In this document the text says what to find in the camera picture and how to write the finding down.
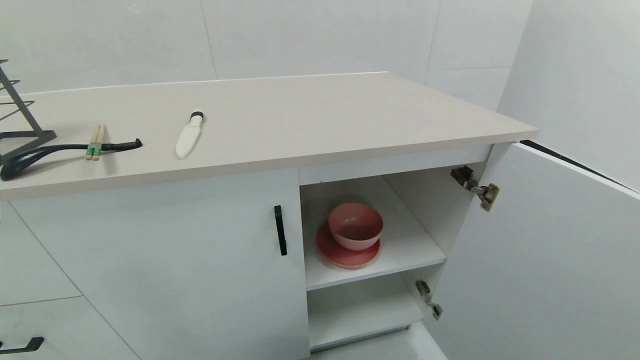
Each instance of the bowl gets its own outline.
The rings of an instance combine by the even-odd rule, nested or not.
[[[374,208],[357,202],[336,206],[329,213],[328,222],[335,241],[354,251],[372,247],[383,229],[382,216]]]

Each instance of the cabinet hinge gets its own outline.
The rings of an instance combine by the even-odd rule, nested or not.
[[[424,300],[424,303],[427,304],[433,310],[433,317],[438,320],[440,319],[440,315],[442,315],[442,306],[431,301],[431,289],[429,289],[429,285],[422,280],[418,280],[415,282],[415,287],[418,288],[418,292],[420,296]]]
[[[473,169],[466,165],[464,167],[451,170],[451,177],[453,177],[460,186],[478,195],[478,199],[481,201],[480,207],[489,211],[495,202],[495,198],[500,192],[500,188],[493,183],[488,186],[478,186],[478,182],[472,179],[473,176]]]

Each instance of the countertop edge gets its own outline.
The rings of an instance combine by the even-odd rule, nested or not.
[[[0,190],[0,200],[15,201],[33,197],[48,197],[70,193],[83,193],[99,190],[110,190],[115,188],[128,188],[148,184],[167,183],[174,181],[189,181],[249,172],[262,172],[280,168],[303,167],[325,163],[339,163],[343,161],[362,160],[368,158],[381,158],[385,156],[411,154],[416,152],[456,149],[460,147],[471,147],[494,143],[517,142],[520,140],[535,138],[538,133],[539,130],[533,128],[530,131],[491,135],[479,138],[465,138],[459,140],[446,140],[442,142],[408,144],[395,147],[381,147],[348,152],[315,154],[309,156],[299,156],[295,158],[261,160],[247,163],[215,165],[212,167],[187,168],[166,172],[134,174],[105,177],[100,179],[68,181],[65,183],[6,188]]]

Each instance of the black ladle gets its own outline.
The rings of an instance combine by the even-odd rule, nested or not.
[[[136,141],[134,142],[104,143],[100,148],[102,149],[102,151],[126,151],[137,149],[141,146],[142,141],[140,141],[140,139],[136,139]],[[66,145],[43,146],[37,147],[36,149],[27,150],[12,157],[11,159],[9,159],[9,161],[6,162],[6,164],[4,164],[2,170],[0,170],[0,179],[2,179],[3,181],[9,181],[14,177],[17,177],[25,168],[52,152],[70,149],[86,150],[88,147],[88,144],[70,143]]]

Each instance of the white wall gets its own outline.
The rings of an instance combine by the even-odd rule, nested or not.
[[[495,109],[532,0],[0,0],[23,94],[388,70]]]
[[[640,191],[639,96],[639,1],[535,0],[498,111]]]

